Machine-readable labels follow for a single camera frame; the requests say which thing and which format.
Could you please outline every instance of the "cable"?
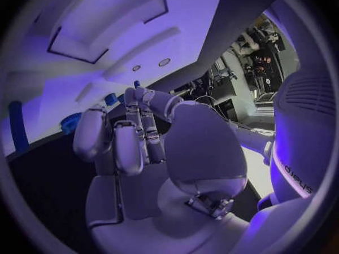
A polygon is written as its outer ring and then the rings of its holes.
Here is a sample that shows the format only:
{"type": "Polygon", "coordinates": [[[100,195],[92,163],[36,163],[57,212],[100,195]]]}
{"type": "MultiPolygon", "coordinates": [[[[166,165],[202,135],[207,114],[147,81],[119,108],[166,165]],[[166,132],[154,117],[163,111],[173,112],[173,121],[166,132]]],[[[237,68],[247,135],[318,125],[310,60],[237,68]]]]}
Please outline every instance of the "cable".
{"type": "MultiPolygon", "coordinates": [[[[208,98],[214,100],[214,102],[216,103],[216,99],[213,98],[212,96],[209,96],[209,95],[202,95],[202,96],[199,96],[199,97],[198,97],[197,99],[195,99],[194,101],[197,101],[198,99],[203,98],[203,97],[208,97],[208,98]]],[[[217,104],[217,107],[218,107],[220,113],[222,114],[222,117],[223,117],[225,120],[230,121],[230,119],[228,119],[228,118],[225,116],[224,112],[221,110],[221,108],[220,108],[220,106],[219,106],[218,104],[217,104]]]]}

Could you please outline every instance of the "purple lighting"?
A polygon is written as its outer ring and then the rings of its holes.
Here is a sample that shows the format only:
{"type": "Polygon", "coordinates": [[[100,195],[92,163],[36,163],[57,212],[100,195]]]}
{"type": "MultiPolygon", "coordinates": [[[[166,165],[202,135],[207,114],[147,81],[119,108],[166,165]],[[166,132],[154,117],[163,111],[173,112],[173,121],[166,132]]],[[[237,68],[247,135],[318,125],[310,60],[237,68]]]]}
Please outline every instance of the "purple lighting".
{"type": "Polygon", "coordinates": [[[272,156],[273,156],[276,166],[278,167],[278,170],[280,171],[282,176],[284,176],[284,178],[288,181],[291,187],[304,199],[308,198],[311,195],[311,192],[309,192],[310,188],[307,187],[306,184],[302,182],[300,178],[298,178],[298,176],[296,176],[295,174],[293,174],[293,172],[291,172],[289,166],[284,165],[280,161],[277,155],[276,142],[273,144],[272,156]]]}

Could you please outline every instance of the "person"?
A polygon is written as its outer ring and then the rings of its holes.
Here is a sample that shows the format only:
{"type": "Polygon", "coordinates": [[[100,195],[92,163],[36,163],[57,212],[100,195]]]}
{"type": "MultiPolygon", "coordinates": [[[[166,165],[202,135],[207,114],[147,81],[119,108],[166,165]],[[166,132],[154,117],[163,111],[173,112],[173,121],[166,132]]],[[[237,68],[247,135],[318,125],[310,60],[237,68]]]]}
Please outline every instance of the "person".
{"type": "Polygon", "coordinates": [[[245,43],[240,45],[238,41],[231,44],[234,51],[238,55],[250,55],[254,51],[258,51],[260,46],[257,44],[246,32],[241,33],[244,38],[245,43]]]}

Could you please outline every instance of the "vent grille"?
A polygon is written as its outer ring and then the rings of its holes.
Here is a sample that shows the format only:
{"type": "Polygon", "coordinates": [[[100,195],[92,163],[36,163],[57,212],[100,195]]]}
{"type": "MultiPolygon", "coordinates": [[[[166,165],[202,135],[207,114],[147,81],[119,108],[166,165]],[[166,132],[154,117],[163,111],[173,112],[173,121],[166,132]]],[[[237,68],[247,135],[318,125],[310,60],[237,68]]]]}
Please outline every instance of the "vent grille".
{"type": "Polygon", "coordinates": [[[331,81],[325,76],[295,79],[289,84],[285,102],[298,108],[331,116],[336,113],[331,81]]]}

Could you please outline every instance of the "blue object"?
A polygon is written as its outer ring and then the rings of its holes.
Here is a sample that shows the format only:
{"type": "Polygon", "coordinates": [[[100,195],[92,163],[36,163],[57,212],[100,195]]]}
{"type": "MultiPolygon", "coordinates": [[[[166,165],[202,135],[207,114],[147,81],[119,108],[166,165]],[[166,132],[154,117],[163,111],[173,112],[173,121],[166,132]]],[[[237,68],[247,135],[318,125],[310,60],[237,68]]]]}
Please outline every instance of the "blue object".
{"type": "Polygon", "coordinates": [[[105,103],[108,106],[112,106],[113,104],[115,104],[118,101],[115,93],[109,94],[105,97],[105,103]]]}
{"type": "Polygon", "coordinates": [[[8,106],[10,114],[10,125],[14,147],[17,153],[21,154],[29,149],[29,143],[26,135],[22,103],[18,101],[11,102],[8,106]]]}
{"type": "Polygon", "coordinates": [[[64,132],[64,134],[71,134],[75,131],[77,124],[80,120],[80,117],[81,117],[81,113],[75,113],[64,118],[60,122],[61,129],[64,132]]]}
{"type": "Polygon", "coordinates": [[[125,94],[118,97],[118,101],[124,106],[125,105],[125,94]]]}
{"type": "Polygon", "coordinates": [[[140,87],[140,86],[141,86],[141,85],[140,85],[140,81],[135,80],[135,81],[134,81],[134,87],[137,88],[137,87],[140,87]]]}

